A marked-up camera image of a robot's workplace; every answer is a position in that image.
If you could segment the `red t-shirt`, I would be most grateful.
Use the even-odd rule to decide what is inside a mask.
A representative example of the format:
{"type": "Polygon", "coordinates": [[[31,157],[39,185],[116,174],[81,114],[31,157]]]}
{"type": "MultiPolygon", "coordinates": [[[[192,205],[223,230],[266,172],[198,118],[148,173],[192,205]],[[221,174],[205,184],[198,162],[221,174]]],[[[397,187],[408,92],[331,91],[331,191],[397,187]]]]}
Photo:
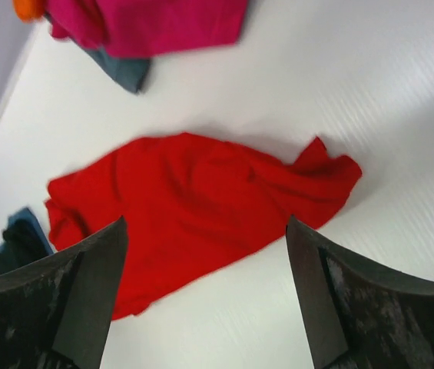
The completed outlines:
{"type": "Polygon", "coordinates": [[[63,250],[125,219],[117,320],[260,251],[283,237],[291,217],[324,226],[362,174],[319,138],[290,164],[190,133],[138,138],[48,183],[49,239],[63,250]]]}

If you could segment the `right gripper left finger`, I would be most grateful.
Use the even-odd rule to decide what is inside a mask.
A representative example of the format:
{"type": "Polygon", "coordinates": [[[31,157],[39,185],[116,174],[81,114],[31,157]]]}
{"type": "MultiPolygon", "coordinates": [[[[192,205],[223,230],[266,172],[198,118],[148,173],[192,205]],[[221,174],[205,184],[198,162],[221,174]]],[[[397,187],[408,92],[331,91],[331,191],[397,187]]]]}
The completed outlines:
{"type": "Polygon", "coordinates": [[[0,275],[0,368],[98,368],[128,249],[119,218],[0,275]]]}

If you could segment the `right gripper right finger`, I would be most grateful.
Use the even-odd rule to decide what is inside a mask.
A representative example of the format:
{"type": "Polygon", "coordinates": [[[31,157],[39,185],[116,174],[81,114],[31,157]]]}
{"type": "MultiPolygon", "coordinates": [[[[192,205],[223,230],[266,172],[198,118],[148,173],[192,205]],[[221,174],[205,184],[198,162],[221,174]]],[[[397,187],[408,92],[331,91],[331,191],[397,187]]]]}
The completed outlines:
{"type": "Polygon", "coordinates": [[[434,281],[357,254],[295,217],[286,241],[315,368],[434,368],[434,281]]]}

